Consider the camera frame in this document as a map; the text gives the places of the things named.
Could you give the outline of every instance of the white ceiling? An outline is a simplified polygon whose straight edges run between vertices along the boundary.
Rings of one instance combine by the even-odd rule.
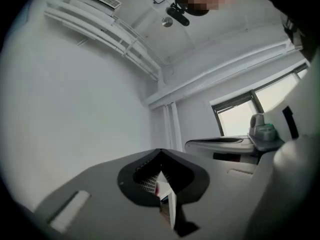
[[[174,1],[153,4],[152,0],[120,0],[117,16],[131,25],[168,62],[204,43],[236,32],[280,22],[280,13],[268,0],[236,0],[220,10],[196,17],[186,14],[188,27],[173,20],[171,27],[162,26],[166,8]]]

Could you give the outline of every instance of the white machine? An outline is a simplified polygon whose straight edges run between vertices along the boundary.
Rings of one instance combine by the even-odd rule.
[[[318,50],[285,100],[253,117],[248,136],[193,140],[186,144],[192,154],[156,149],[93,166],[43,200],[35,224],[52,239],[267,238],[318,176],[319,94]],[[197,156],[196,148],[253,156],[256,164]],[[154,194],[160,172],[176,194],[173,230]]]

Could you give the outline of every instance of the person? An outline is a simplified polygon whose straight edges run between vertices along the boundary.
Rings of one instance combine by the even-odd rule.
[[[209,10],[218,10],[233,0],[175,0],[181,8],[194,16],[203,16]],[[318,0],[270,0],[282,12],[284,31],[297,50],[311,61],[320,44],[318,24],[315,21]]]

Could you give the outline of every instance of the window frame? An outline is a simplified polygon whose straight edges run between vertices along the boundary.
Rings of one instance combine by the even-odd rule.
[[[255,107],[255,110],[257,111],[257,113],[259,114],[263,114],[265,111],[260,103],[260,100],[259,98],[257,97],[257,94],[256,92],[257,91],[260,91],[284,78],[286,78],[287,76],[290,76],[290,75],[294,75],[298,81],[301,80],[301,78],[299,77],[298,73],[303,71],[303,70],[307,70],[308,66],[306,63],[298,66],[297,68],[295,68],[294,70],[292,70],[291,72],[288,72],[280,77],[278,77],[277,79],[273,80],[273,81],[270,81],[262,86],[259,86],[258,88],[256,89],[252,89],[250,91],[247,91],[241,95],[238,95],[234,98],[231,98],[229,100],[226,100],[226,101],[223,101],[219,104],[216,104],[216,105],[212,105],[211,108],[213,110],[213,113],[214,113],[214,116],[215,116],[215,119],[216,119],[216,122],[218,124],[218,128],[219,128],[219,131],[220,131],[220,134],[221,136],[225,136],[224,134],[224,130],[223,130],[223,127],[222,127],[222,124],[221,124],[221,121],[220,121],[220,118],[219,118],[219,114],[220,113],[223,113],[225,111],[228,111],[230,109],[233,109],[241,104],[244,104],[246,102],[249,102],[249,101],[252,101],[254,107]]]

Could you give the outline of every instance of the window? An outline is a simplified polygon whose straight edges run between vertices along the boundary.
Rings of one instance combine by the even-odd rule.
[[[240,136],[249,132],[251,116],[274,108],[307,72],[303,64],[290,73],[255,90],[212,106],[221,136]]]

